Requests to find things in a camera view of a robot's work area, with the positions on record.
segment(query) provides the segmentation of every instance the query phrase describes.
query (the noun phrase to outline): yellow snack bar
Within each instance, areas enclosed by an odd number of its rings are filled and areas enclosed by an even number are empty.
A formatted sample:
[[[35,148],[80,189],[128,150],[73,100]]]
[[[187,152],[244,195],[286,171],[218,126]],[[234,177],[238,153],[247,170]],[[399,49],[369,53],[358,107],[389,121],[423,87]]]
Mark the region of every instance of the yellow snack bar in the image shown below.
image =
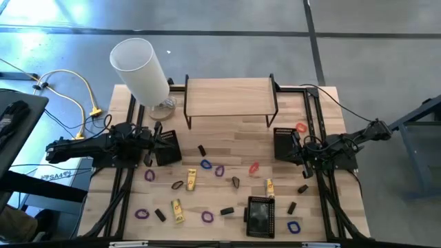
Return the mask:
[[[181,201],[179,199],[172,200],[172,207],[176,224],[184,222],[185,219],[182,213]]]
[[[196,184],[196,169],[188,169],[187,190],[193,191]]]
[[[265,180],[265,190],[268,198],[274,198],[274,185],[272,179],[268,178]]]

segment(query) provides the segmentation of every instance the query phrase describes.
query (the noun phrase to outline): white lamp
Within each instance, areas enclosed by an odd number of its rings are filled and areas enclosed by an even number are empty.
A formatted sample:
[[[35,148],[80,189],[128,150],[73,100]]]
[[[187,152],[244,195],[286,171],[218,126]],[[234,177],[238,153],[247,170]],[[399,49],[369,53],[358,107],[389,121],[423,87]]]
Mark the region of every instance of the white lamp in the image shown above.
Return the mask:
[[[135,99],[147,108],[150,117],[163,121],[172,115],[176,100],[152,44],[132,38],[120,42],[110,52],[110,63]]]

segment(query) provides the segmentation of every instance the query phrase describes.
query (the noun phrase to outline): red rubber band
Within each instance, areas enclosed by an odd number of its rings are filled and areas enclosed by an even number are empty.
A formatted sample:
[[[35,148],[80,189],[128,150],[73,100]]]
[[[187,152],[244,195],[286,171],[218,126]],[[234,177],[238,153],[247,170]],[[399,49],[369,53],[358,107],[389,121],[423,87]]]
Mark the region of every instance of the red rubber band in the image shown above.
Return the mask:
[[[299,132],[306,132],[308,130],[308,127],[303,123],[297,123],[296,129]]]
[[[254,162],[254,164],[249,167],[248,173],[253,174],[254,172],[257,172],[258,170],[259,170],[259,163]]]

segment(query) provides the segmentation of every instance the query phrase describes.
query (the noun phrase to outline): wooden shelf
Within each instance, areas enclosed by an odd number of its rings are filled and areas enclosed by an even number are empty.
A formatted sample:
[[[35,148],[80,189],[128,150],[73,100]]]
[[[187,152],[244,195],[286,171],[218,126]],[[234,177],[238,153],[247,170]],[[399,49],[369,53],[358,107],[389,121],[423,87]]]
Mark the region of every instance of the wooden shelf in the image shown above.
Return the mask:
[[[185,77],[184,115],[192,117],[276,115],[274,77],[255,79],[189,79]]]

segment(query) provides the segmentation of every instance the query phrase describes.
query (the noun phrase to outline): gray floor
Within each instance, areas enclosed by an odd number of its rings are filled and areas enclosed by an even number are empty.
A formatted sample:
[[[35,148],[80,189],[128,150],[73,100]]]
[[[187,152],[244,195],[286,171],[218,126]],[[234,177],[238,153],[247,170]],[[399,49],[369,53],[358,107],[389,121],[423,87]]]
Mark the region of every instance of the gray floor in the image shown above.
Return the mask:
[[[436,0],[310,0],[317,32],[440,33]],[[11,0],[3,25],[107,29],[236,30],[306,32],[301,0],[236,1],[62,1]],[[0,57],[29,71],[79,72],[107,108],[114,84],[121,83],[108,62],[110,50],[129,36],[0,34]],[[258,77],[273,72],[281,85],[317,84],[309,38],[148,36],[167,76],[183,83],[193,77]],[[441,39],[318,39],[326,85],[338,87],[340,101],[368,118],[388,123],[441,93]],[[0,71],[13,71],[0,64]],[[60,92],[91,108],[86,88],[60,74],[50,80]],[[30,83],[0,81],[0,87],[31,92]],[[49,111],[68,125],[79,111],[50,92]],[[366,123],[344,112],[348,132]],[[68,136],[44,116],[16,163],[38,163],[44,145]],[[367,220],[374,238],[441,246],[439,199],[405,201],[417,190],[399,133],[387,142],[368,143],[359,153]],[[60,236],[70,234],[75,216],[61,217]]]

